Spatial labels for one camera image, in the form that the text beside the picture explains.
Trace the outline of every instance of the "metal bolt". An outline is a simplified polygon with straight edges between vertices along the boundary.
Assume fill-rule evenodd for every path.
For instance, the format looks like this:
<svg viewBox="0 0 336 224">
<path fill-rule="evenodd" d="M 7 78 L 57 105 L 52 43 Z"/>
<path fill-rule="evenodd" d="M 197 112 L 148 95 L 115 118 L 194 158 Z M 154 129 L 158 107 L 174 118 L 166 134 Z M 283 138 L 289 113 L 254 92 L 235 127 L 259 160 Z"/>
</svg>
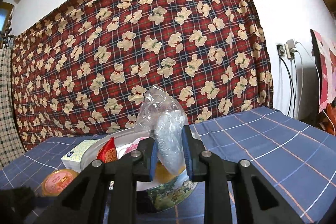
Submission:
<svg viewBox="0 0 336 224">
<path fill-rule="evenodd" d="M 139 150 L 133 150 L 131 152 L 131 156 L 134 158 L 140 157 L 141 156 L 141 152 Z"/>
<path fill-rule="evenodd" d="M 93 167 L 99 167 L 99 166 L 101 166 L 101 160 L 94 160 L 92 162 L 92 166 Z"/>
<path fill-rule="evenodd" d="M 250 162 L 248 160 L 241 160 L 240 161 L 240 165 L 242 167 L 249 167 L 250 166 Z"/>
<path fill-rule="evenodd" d="M 202 156 L 205 157 L 205 158 L 208 158 L 208 157 L 211 157 L 211 152 L 208 151 L 208 150 L 204 150 L 202 151 Z"/>
</svg>

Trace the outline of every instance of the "black cable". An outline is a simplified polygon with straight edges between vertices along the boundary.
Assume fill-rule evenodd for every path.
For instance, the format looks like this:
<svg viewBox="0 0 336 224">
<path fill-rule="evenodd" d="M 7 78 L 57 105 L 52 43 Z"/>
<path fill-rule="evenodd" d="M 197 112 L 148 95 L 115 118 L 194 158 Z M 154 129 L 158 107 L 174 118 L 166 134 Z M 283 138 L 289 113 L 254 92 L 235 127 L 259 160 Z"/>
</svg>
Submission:
<svg viewBox="0 0 336 224">
<path fill-rule="evenodd" d="M 296 92 L 297 92 L 297 70 L 296 70 L 296 63 L 295 63 L 295 58 L 294 58 L 294 66 L 295 66 L 295 93 L 294 93 L 294 105 L 296 102 Z"/>
<path fill-rule="evenodd" d="M 287 113 L 287 116 L 289 115 L 289 112 L 290 112 L 290 109 L 291 109 L 291 105 L 292 105 L 292 90 L 293 90 L 293 93 L 294 93 L 294 85 L 293 85 L 293 80 L 292 80 L 292 77 L 291 77 L 291 74 L 289 72 L 289 69 L 287 67 L 287 64 L 285 63 L 285 61 L 282 59 L 281 56 L 279 56 L 281 61 L 284 63 L 285 67 L 286 67 L 286 70 L 287 70 L 287 73 L 288 73 L 288 76 L 289 76 L 289 82 L 290 82 L 290 89 L 291 89 L 291 101 L 289 103 L 289 109 L 288 109 L 288 113 Z"/>
</svg>

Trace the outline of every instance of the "plastic bag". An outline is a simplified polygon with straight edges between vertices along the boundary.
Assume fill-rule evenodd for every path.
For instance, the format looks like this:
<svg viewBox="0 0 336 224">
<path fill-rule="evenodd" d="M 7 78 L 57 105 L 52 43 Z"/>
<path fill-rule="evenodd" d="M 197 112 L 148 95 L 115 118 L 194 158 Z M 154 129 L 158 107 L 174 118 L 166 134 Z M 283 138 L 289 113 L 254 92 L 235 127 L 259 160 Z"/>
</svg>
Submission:
<svg viewBox="0 0 336 224">
<path fill-rule="evenodd" d="M 181 134 L 188 124 L 187 116 L 181 105 L 156 85 L 144 95 L 134 131 L 147 131 L 157 141 L 160 162 L 171 174 L 178 175 L 185 165 Z"/>
</svg>

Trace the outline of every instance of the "red pouch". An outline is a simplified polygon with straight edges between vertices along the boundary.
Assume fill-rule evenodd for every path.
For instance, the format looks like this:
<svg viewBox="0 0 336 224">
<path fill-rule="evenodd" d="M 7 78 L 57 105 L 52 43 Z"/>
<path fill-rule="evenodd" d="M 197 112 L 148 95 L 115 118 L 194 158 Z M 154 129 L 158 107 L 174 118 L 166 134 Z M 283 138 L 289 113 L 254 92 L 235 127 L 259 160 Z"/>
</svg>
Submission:
<svg viewBox="0 0 336 224">
<path fill-rule="evenodd" d="M 97 160 L 102 160 L 104 163 L 117 160 L 117 150 L 112 137 L 98 152 Z"/>
</svg>

